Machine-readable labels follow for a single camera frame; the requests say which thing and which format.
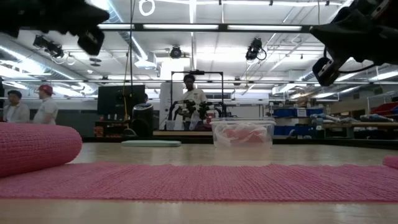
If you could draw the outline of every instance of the white shirt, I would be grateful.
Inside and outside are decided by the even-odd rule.
[[[43,99],[43,103],[40,105],[35,117],[33,118],[33,123],[44,124],[44,118],[46,114],[52,114],[49,124],[55,125],[55,118],[58,114],[58,106],[51,97]]]
[[[194,88],[191,91],[186,91],[181,100],[193,100],[195,102],[195,107],[199,109],[199,104],[207,100],[205,93],[201,89]],[[185,117],[185,121],[191,121],[191,118]]]
[[[27,105],[18,103],[15,106],[7,105],[3,110],[3,121],[8,123],[28,123],[30,111]]]
[[[12,122],[12,115],[14,114],[16,108],[17,108],[16,106],[11,106],[11,105],[10,105],[10,107],[8,107],[8,111],[7,111],[7,121],[8,122]]]

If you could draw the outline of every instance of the wooden floor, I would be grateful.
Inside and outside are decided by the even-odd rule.
[[[341,146],[275,145],[270,151],[218,150],[212,145],[175,148],[121,148],[120,144],[84,144],[73,162],[261,166],[277,164],[378,165],[398,151]],[[1,224],[78,223],[395,223],[391,203],[198,203],[98,200],[0,200]]]

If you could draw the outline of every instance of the clear plastic bin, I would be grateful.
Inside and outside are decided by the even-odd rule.
[[[272,146],[274,118],[218,118],[212,119],[213,141],[216,147]]]

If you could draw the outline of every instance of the monitor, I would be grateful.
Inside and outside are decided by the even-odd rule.
[[[132,108],[143,103],[145,100],[145,85],[131,86],[101,86],[98,88],[97,113],[106,114],[124,114],[124,97],[126,97],[127,113],[131,116]]]

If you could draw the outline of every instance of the rolled yoga mat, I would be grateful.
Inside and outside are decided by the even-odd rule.
[[[0,177],[64,165],[81,149],[73,128],[0,123]]]

